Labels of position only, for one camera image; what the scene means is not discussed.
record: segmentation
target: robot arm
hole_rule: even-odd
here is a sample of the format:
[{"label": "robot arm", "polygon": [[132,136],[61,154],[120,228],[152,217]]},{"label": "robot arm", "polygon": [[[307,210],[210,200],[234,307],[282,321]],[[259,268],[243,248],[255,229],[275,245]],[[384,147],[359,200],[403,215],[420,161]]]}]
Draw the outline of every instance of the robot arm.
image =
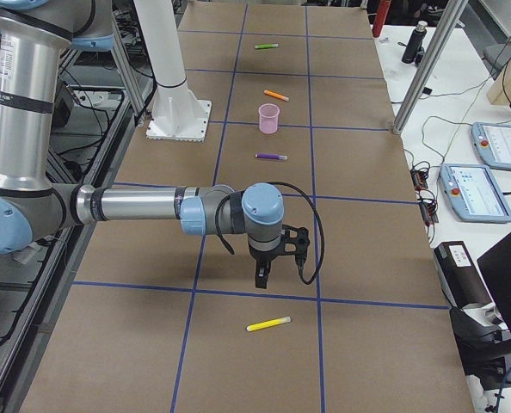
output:
[{"label": "robot arm", "polygon": [[[222,234],[246,233],[257,287],[267,286],[276,256],[295,255],[302,269],[308,231],[282,224],[282,195],[272,185],[240,193],[225,186],[125,190],[47,180],[61,49],[111,48],[111,13],[111,0],[0,0],[0,254],[74,225],[179,219],[187,234],[216,234],[225,246]],[[294,248],[286,251],[288,244]]]}]

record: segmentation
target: water bottle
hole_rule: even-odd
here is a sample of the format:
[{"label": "water bottle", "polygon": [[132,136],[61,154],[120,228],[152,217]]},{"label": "water bottle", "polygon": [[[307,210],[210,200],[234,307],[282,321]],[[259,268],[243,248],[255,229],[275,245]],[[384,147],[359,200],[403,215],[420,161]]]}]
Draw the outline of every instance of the water bottle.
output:
[{"label": "water bottle", "polygon": [[426,26],[428,24],[426,22],[418,22],[416,28],[412,31],[410,35],[409,44],[407,48],[404,50],[403,57],[401,60],[403,63],[412,63],[416,58],[416,54],[420,47],[422,46],[422,41],[426,36]]}]

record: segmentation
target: black box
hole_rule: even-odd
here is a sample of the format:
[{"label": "black box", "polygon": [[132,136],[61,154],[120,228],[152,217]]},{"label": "black box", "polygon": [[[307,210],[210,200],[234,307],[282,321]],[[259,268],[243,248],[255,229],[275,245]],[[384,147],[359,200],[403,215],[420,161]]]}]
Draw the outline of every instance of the black box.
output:
[{"label": "black box", "polygon": [[434,258],[451,305],[479,308],[492,302],[463,241],[440,243],[434,249]]}]

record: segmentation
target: white pole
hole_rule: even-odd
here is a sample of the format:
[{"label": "white pole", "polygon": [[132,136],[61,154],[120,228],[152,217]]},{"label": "white pole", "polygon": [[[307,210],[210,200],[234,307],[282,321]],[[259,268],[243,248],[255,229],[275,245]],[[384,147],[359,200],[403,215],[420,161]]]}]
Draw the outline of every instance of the white pole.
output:
[{"label": "white pole", "polygon": [[150,139],[203,141],[212,103],[188,88],[171,0],[134,0],[158,82]]}]

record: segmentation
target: pink cup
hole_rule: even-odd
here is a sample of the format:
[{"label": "pink cup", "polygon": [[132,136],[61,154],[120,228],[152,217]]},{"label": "pink cup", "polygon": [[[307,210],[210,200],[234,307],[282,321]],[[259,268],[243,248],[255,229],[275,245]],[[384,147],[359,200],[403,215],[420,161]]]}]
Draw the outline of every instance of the pink cup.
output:
[{"label": "pink cup", "polygon": [[279,107],[273,103],[265,103],[257,111],[259,112],[259,130],[267,134],[275,133],[279,128]]}]

